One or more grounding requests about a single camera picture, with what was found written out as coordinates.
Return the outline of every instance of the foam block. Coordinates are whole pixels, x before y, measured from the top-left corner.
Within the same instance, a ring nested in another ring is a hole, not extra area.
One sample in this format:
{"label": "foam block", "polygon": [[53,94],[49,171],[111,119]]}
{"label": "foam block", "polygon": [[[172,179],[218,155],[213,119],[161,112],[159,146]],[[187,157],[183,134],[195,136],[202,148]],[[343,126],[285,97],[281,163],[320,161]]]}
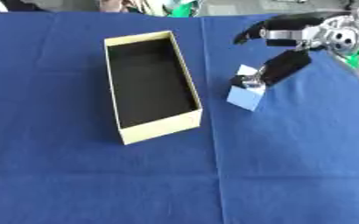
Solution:
{"label": "foam block", "polygon": [[[237,74],[254,75],[256,72],[257,70],[253,67],[241,65]],[[243,109],[254,111],[263,98],[264,92],[265,85],[249,88],[232,86],[227,101]]]}

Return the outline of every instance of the blue tablecloth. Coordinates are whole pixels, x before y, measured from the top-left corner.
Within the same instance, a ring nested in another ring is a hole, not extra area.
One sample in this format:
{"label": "blue tablecloth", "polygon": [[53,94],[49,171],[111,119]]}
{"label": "blue tablecloth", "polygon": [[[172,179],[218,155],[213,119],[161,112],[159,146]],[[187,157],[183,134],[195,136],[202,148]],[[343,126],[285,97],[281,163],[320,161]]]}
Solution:
{"label": "blue tablecloth", "polygon": [[[324,52],[257,112],[225,102],[266,16],[0,15],[0,224],[359,223],[359,80]],[[173,30],[201,128],[122,146],[102,41]]]}

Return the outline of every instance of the beige box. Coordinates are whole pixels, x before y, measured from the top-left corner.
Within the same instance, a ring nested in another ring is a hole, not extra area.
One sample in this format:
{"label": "beige box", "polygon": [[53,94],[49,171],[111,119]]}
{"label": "beige box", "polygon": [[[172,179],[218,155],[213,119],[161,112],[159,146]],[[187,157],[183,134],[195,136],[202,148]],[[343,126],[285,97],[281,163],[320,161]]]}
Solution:
{"label": "beige box", "polygon": [[202,106],[171,31],[104,41],[124,144],[200,126]]}

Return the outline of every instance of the black box lining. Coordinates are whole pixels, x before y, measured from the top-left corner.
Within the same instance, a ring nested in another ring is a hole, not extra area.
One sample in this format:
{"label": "black box lining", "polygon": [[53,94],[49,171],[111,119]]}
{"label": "black box lining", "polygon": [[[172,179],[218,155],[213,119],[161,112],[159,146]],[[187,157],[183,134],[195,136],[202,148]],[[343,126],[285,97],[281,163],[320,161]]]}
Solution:
{"label": "black box lining", "polygon": [[197,109],[169,38],[108,48],[121,129]]}

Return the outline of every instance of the cardboard box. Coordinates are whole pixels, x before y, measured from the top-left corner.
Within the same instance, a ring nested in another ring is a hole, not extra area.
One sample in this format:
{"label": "cardboard box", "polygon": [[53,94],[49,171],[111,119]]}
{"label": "cardboard box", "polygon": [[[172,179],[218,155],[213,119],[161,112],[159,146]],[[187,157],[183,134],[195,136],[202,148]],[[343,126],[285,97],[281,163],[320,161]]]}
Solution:
{"label": "cardboard box", "polygon": [[171,31],[104,41],[124,144],[200,126],[202,106]]}

